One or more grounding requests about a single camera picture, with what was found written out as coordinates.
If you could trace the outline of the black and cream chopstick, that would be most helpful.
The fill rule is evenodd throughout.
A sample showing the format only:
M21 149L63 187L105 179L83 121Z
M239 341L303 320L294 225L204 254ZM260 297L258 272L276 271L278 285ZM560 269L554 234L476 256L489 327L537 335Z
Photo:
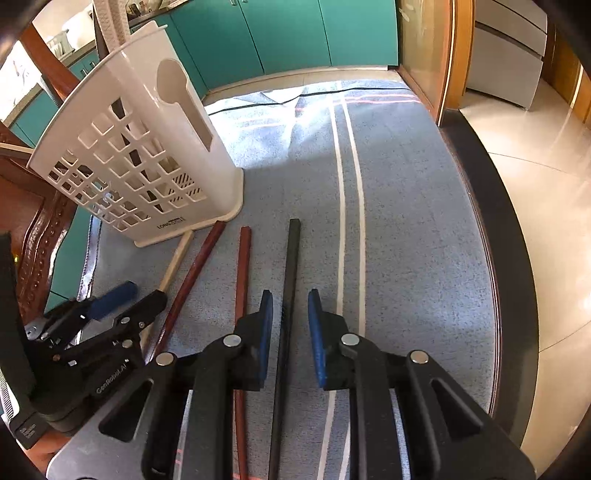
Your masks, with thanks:
M267 470L267 479L269 480L277 480L280 477L280 449L281 438L283 438L283 415L287 395L287 370L290 361L290 334L293 327L300 238L301 220L297 218L290 219L287 235L286 269L284 270L283 303L281 304L280 316L280 339L279 347L277 347L269 470Z

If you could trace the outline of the dark red chopstick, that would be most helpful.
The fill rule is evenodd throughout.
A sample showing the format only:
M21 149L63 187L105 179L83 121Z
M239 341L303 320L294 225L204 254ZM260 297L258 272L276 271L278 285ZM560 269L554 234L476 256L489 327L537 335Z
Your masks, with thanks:
M217 221L211 228L211 231L206 236L204 243L202 243L197 256L194 258L193 263L190 266L186 276L183 279L183 283L181 284L176 297L174 298L171 307L167 313L166 319L160 328L158 335L155 337L154 343L151 344L151 337L150 336L150 345L148 348L148 357L145 358L145 362L149 363L155 355L158 355L166 346L168 338L171 334L171 331L175 325L177 317L188 297L190 291L197 280L198 275L200 274L202 268L204 268L205 262L208 257L211 255L211 251L214 249L216 242L218 241L219 237L221 237L221 233L223 232L226 226L225 222Z

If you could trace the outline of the carved wooden chair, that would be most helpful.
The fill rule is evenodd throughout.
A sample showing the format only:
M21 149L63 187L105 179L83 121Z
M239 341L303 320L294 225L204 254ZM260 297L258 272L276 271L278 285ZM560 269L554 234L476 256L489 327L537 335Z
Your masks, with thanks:
M62 103L77 86L77 78L54 56L32 22L19 40ZM26 325L45 311L57 252L77 207L28 169L28 159L16 155L14 150L1 153L1 233L11 234L16 298Z

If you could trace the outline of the blue striped cloth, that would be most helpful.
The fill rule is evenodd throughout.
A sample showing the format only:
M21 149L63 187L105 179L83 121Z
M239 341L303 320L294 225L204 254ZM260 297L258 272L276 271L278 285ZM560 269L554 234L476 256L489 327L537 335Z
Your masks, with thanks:
M217 101L207 113L245 174L168 342L184 356L235 318L239 231L252 230L249 309L283 299L288 225L301 223L280 477L344 479L349 396L318 387L308 294L381 349L432 355L491 404L496 318L483 240L458 167L399 80L345 80Z

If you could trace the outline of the grey plastic utensil basket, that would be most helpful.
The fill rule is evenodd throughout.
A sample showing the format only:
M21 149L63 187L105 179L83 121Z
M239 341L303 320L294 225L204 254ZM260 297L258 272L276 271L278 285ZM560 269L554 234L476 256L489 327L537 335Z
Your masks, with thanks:
M138 247L231 220L243 205L242 169L154 21L78 84L28 166Z

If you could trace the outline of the glass sliding door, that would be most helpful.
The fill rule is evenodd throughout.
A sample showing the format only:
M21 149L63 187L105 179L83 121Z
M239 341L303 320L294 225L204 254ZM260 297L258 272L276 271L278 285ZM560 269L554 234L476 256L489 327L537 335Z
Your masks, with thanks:
M461 106L472 57L474 0L405 0L397 3L398 71L442 125Z

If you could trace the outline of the silver refrigerator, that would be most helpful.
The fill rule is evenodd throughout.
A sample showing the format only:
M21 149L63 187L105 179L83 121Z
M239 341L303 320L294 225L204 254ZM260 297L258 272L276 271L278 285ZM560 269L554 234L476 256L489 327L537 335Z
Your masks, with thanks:
M467 88L529 109L547 37L547 15L534 1L476 0Z

